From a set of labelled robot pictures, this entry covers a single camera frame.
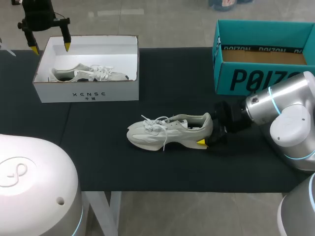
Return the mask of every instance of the table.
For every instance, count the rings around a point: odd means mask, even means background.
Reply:
[[[0,133],[46,139],[73,160],[83,191],[289,192],[309,175],[286,165],[258,127],[227,145],[145,151],[126,139],[141,115],[155,119],[212,112],[211,48],[140,49],[140,100],[41,103],[32,85],[40,57],[0,51]]]

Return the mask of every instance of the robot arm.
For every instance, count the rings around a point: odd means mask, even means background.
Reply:
[[[23,0],[22,6],[25,11],[25,18],[21,23],[18,23],[18,28],[24,32],[28,46],[31,49],[39,55],[38,44],[33,35],[34,31],[60,27],[65,50],[68,52],[71,44],[71,36],[68,29],[70,19],[57,19],[51,0]]]
[[[304,72],[253,94],[241,103],[219,103],[212,117],[231,133],[246,129],[252,123],[272,122],[270,135],[283,155],[296,168],[315,171],[314,107],[315,77],[311,72]]]

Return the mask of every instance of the shoe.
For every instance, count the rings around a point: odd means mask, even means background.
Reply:
[[[121,81],[121,80],[129,80],[129,77],[123,73],[113,72],[114,67],[112,66],[100,66],[100,65],[92,65],[89,71],[86,70],[75,70],[74,75],[76,73],[81,73],[80,76],[90,77],[92,79],[96,79],[97,81]]]
[[[128,127],[127,138],[135,146],[157,151],[170,142],[181,143],[188,148],[206,149],[205,144],[198,143],[209,137],[213,123],[209,113],[203,116],[177,115],[171,118],[159,117],[137,122]]]
[[[118,81],[129,80],[123,73],[112,72],[113,67],[92,65],[91,67],[78,64],[70,70],[52,68],[49,73],[49,82],[86,82],[86,81]]]

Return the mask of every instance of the shoe upper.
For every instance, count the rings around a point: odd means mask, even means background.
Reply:
[[[113,67],[92,65],[91,67],[78,64],[70,70],[51,69],[50,82],[80,82],[80,81],[121,81],[129,77],[123,73],[112,72]]]
[[[81,70],[81,71],[89,71],[91,68],[83,65],[78,64],[74,68],[69,70],[56,70],[55,68],[52,68],[49,73],[49,81],[50,82],[68,82],[72,81],[75,77],[74,71]]]
[[[200,127],[188,128],[187,123]],[[177,115],[165,120],[140,121],[128,129],[127,138],[142,145],[153,145],[165,142],[166,139],[167,143],[180,140],[198,142],[211,135],[213,122],[209,113],[203,116]]]

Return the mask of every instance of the shoe sole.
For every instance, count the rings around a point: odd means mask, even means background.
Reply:
[[[141,145],[141,144],[136,144],[132,141],[130,141],[133,145],[137,146],[138,148],[142,148],[142,149],[145,149],[145,150],[148,150],[148,151],[158,151],[160,150],[162,147],[163,147],[163,144],[162,145]],[[193,149],[207,149],[207,146],[206,145],[203,145],[203,144],[198,144],[197,142],[195,141],[185,141],[185,140],[181,140],[179,142],[175,142],[175,143],[180,143],[182,145],[184,145],[185,147],[187,148],[193,148]]]

